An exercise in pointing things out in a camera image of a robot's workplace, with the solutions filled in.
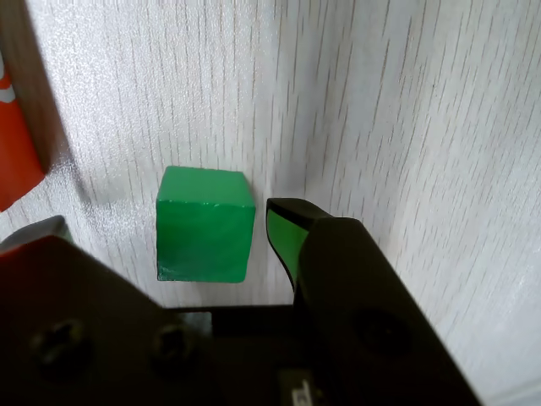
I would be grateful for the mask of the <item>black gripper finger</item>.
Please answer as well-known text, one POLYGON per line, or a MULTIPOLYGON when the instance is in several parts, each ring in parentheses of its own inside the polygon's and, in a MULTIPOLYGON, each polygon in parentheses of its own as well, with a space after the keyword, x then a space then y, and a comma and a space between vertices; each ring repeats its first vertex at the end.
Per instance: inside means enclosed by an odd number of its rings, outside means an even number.
POLYGON ((221 405, 194 335, 133 284, 35 225, 1 252, 4 405, 221 405))
POLYGON ((270 198, 266 232, 335 403, 478 404, 359 220, 334 217, 299 198, 270 198))

